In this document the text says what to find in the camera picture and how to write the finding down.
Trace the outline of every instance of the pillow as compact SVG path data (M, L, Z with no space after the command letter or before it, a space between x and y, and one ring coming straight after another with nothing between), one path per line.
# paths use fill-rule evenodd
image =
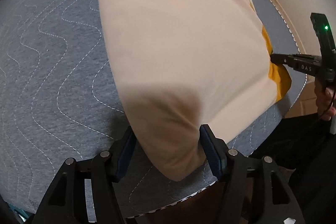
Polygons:
M99 0L126 116L153 165L181 180L205 160L199 127L232 140L289 90L252 0Z

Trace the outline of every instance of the white fabric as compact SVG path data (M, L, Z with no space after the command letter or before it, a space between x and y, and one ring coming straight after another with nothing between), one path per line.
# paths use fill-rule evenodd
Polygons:
M201 124L228 142L276 100L250 1L99 0L127 118L153 165L172 180L204 162Z

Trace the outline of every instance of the white sticker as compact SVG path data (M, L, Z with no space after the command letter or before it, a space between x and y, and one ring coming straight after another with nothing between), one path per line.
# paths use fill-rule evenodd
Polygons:
M296 219L293 218L287 218L286 220L283 221L283 224L294 224L296 222Z

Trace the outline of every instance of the yellow fabric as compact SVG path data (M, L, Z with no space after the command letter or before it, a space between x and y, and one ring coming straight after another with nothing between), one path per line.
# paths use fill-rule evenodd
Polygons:
M255 8L251 1L250 1L250 6L255 11ZM273 52L272 44L271 44L268 33L264 26L262 27L262 36L265 39L268 53L271 54ZM288 71L283 65L275 65L270 61L268 77L271 80L273 80L277 85L277 100L276 101L281 100L286 95L286 93L288 92L292 84L292 80L289 76Z
M265 39L268 54L271 54L273 52L272 44L264 26L262 27L262 36ZM270 61L268 77L277 85L276 101L281 100L286 95L292 84L288 71L283 65L275 65Z

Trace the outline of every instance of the pillowcase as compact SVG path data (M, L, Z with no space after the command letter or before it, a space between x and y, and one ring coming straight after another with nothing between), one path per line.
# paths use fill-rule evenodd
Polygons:
M252 0L99 0L126 116L153 165L181 180L203 164L199 127L232 140L291 85Z

